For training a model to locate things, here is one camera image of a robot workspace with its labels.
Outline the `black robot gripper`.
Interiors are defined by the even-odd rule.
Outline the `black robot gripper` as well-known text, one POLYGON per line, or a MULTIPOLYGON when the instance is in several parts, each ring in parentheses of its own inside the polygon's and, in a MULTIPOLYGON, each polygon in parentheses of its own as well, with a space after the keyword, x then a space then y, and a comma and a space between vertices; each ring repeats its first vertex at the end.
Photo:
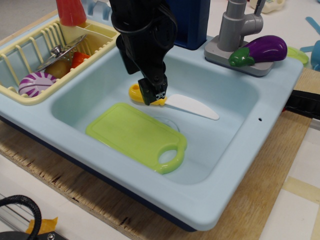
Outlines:
POLYGON ((178 31, 175 17, 160 15, 140 29, 127 28, 116 40, 128 74, 141 72, 138 81, 145 105, 166 97, 168 80, 164 57, 173 47, 178 31))

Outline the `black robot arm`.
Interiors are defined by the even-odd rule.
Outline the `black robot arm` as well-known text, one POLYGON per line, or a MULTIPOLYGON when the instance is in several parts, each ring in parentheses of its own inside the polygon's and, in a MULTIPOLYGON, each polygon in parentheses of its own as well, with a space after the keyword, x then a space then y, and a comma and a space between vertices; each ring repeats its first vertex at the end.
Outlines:
POLYGON ((113 27, 120 33, 116 46, 128 74, 138 81, 145 105, 164 99, 168 87, 164 58, 174 46, 178 24, 164 0, 110 1, 113 27))

